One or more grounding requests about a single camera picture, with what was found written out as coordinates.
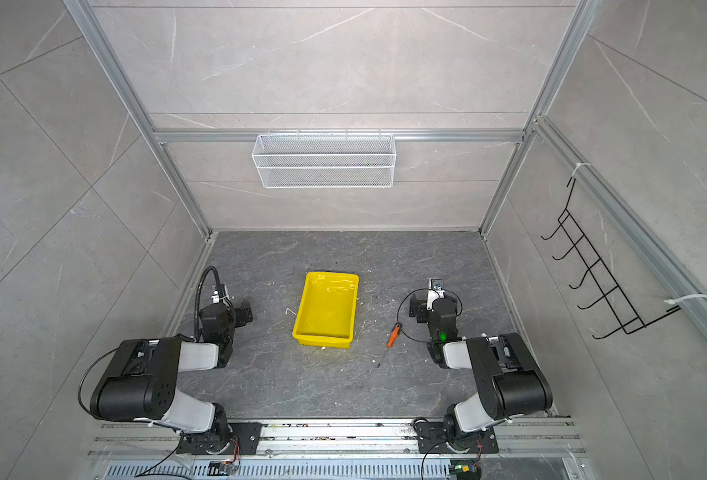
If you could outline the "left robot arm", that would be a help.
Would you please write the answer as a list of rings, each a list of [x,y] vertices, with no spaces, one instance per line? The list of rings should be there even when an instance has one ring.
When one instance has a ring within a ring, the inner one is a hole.
[[[123,341],[90,399],[91,416],[109,422],[142,422],[177,431],[177,454],[253,455],[263,425],[231,424],[221,404],[179,390],[181,372],[225,368],[234,351],[235,331],[253,321],[249,301],[225,300],[198,311],[199,336]]]

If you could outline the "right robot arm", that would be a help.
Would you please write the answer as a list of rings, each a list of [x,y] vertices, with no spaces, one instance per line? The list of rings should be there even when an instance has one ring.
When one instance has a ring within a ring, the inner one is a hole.
[[[471,371],[475,384],[475,393],[449,406],[441,421],[413,420],[421,453],[495,453],[495,426],[551,409],[551,386],[521,335],[459,335],[463,304],[445,290],[416,289],[403,303],[409,305],[409,317],[429,330],[429,339],[421,343],[431,361],[441,369]]]

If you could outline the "orange handled screwdriver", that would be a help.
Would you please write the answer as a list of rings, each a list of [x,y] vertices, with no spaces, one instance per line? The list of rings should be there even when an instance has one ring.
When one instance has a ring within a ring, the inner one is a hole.
[[[385,346],[383,354],[381,354],[381,357],[377,360],[377,368],[380,368],[381,364],[383,364],[383,360],[385,360],[387,354],[389,354],[391,348],[393,348],[393,344],[395,344],[397,338],[399,338],[399,334],[401,334],[401,322],[397,322],[393,328],[391,328],[391,333],[389,334],[389,339],[387,340],[387,346]]]

